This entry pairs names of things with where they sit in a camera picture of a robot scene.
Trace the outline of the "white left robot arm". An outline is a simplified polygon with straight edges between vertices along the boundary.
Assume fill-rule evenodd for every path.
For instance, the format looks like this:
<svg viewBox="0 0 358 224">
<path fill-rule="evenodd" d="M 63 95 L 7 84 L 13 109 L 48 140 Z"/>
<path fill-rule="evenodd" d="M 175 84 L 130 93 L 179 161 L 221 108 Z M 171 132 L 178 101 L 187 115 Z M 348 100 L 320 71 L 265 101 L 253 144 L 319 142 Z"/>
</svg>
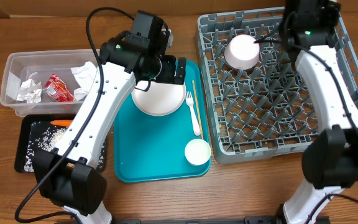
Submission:
<svg viewBox="0 0 358 224">
<path fill-rule="evenodd" d="M 106 179 L 96 170 L 113 121 L 137 84 L 182 85 L 186 60 L 166 54 L 171 33 L 166 22 L 138 11 L 132 27 L 93 53 L 98 64 L 88 96 L 63 136 L 32 160 L 35 191 L 76 223 L 111 223 L 103 204 Z"/>
</svg>

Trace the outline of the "white paper cup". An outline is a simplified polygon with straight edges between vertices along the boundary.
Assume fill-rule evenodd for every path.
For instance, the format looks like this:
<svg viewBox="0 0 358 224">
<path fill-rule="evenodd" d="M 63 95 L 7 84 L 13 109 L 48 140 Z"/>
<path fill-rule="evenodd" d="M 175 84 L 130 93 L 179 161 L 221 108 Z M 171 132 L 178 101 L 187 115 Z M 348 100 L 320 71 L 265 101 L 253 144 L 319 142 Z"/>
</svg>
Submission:
<svg viewBox="0 0 358 224">
<path fill-rule="evenodd" d="M 185 146 L 185 158 L 193 166 L 201 166 L 209 161 L 211 148 L 203 139 L 193 139 Z"/>
</svg>

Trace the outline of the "orange carrot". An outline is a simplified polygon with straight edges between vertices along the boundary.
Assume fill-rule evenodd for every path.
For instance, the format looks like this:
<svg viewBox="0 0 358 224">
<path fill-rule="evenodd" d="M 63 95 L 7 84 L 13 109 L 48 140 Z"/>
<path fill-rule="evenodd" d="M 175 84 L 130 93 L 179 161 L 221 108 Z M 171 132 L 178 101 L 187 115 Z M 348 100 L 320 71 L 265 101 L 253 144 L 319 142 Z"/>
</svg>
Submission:
<svg viewBox="0 0 358 224">
<path fill-rule="evenodd" d="M 50 122 L 50 124 L 54 126 L 61 126 L 61 127 L 69 127 L 72 123 L 72 120 L 68 119 L 61 119 L 61 120 L 53 120 Z"/>
</svg>

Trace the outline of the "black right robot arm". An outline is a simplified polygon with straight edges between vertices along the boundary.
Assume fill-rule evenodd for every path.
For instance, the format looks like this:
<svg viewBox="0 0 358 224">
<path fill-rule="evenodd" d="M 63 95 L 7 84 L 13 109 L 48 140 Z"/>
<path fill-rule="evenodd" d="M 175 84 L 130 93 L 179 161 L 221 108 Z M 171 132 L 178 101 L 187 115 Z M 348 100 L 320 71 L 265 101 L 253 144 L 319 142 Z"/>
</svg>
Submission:
<svg viewBox="0 0 358 224">
<path fill-rule="evenodd" d="M 358 109 L 337 64 L 336 1 L 287 1 L 279 34 L 306 83 L 318 138 L 301 160 L 304 180 L 282 207 L 285 223 L 315 223 L 320 211 L 358 181 Z"/>
</svg>

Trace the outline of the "pink plate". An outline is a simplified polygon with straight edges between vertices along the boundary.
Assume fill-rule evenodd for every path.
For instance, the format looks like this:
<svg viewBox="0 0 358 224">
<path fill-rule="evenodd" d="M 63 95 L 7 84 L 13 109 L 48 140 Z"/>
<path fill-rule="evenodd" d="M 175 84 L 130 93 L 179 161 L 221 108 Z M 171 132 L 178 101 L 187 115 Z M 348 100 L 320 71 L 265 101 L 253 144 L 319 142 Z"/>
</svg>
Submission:
<svg viewBox="0 0 358 224">
<path fill-rule="evenodd" d="M 152 116 L 165 116 L 173 113 L 185 100 L 186 85 L 151 82 L 148 91 L 147 81 L 140 81 L 132 95 L 136 107 Z"/>
</svg>

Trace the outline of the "white napkin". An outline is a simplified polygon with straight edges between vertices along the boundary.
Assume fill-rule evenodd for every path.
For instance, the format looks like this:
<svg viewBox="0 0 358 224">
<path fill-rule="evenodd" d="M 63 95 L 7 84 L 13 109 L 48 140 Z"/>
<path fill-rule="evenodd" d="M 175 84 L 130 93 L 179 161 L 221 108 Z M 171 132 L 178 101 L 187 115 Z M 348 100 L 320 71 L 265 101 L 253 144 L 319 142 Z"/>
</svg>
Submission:
<svg viewBox="0 0 358 224">
<path fill-rule="evenodd" d="M 80 101 L 88 95 L 96 76 L 97 68 L 94 63 L 86 62 L 81 67 L 72 67 L 71 72 L 80 86 L 73 91 L 75 101 Z"/>
</svg>

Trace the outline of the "red snack wrapper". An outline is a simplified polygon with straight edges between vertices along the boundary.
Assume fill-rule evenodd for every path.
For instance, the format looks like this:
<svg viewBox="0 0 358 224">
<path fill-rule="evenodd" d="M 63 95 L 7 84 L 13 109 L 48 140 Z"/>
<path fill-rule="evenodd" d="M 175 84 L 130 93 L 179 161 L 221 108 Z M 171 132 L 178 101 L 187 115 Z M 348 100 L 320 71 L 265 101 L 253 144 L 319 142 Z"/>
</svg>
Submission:
<svg viewBox="0 0 358 224">
<path fill-rule="evenodd" d="M 67 88 L 64 81 L 57 76 L 52 74 L 45 84 L 44 92 L 52 97 L 57 102 L 74 101 L 75 98 Z"/>
</svg>

